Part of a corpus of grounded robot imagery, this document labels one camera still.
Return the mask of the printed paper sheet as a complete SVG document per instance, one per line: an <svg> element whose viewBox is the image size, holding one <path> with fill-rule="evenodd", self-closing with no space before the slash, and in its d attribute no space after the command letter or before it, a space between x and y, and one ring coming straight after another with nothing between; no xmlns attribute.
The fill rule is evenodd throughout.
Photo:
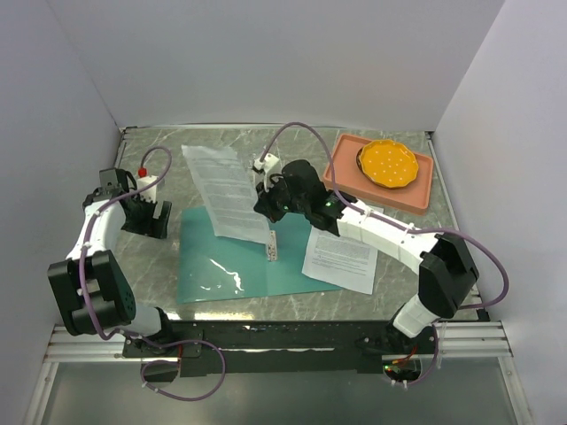
<svg viewBox="0 0 567 425"><path fill-rule="evenodd" d="M372 295L378 252L365 243L312 228L302 273L342 289Z"/></svg>
<svg viewBox="0 0 567 425"><path fill-rule="evenodd" d="M182 147L194 184L203 198L214 234L253 243L270 239L268 221L253 210L252 182L230 147Z"/></svg>

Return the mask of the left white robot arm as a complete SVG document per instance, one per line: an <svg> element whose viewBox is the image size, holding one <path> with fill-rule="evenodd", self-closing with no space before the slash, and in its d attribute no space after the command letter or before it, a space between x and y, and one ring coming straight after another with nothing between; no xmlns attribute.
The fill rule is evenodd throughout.
<svg viewBox="0 0 567 425"><path fill-rule="evenodd" d="M49 266L48 280L70 335L143 337L148 350L164 356L174 349L173 326L161 308L136 302L113 250L122 230L166 238L172 203L123 194L97 188L86 196L80 236L64 260Z"/></svg>

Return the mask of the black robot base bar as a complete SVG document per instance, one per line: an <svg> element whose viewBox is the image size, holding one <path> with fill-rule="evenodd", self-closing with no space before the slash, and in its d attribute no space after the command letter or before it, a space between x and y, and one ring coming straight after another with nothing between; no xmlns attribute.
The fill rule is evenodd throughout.
<svg viewBox="0 0 567 425"><path fill-rule="evenodd" d="M182 377L226 372L380 374L388 356L432 354L431 328L408 338L388 321L173 321L172 346L134 340L127 359L171 360Z"/></svg>

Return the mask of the teal file folder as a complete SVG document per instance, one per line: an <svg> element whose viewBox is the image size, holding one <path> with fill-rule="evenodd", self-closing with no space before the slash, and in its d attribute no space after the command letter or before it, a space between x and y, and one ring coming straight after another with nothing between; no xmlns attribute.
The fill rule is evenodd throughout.
<svg viewBox="0 0 567 425"><path fill-rule="evenodd" d="M338 290L302 273L311 225L289 214L270 226L276 232L277 260L263 244L214 234L205 207L182 213L176 301L264 298Z"/></svg>

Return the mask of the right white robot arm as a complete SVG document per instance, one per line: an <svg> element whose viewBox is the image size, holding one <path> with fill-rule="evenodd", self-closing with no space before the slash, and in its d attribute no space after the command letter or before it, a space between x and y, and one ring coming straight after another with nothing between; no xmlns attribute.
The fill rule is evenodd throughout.
<svg viewBox="0 0 567 425"><path fill-rule="evenodd" d="M382 352L410 351L434 321L454 317L478 280L461 237L445 230L420 234L414 225L374 212L356 197L326 189L304 159L280 166L277 157L267 155L256 159L252 169L263 178L256 186L255 212L273 223L287 213L301 214L313 227L365 243L417 275L417 293L378 335Z"/></svg>

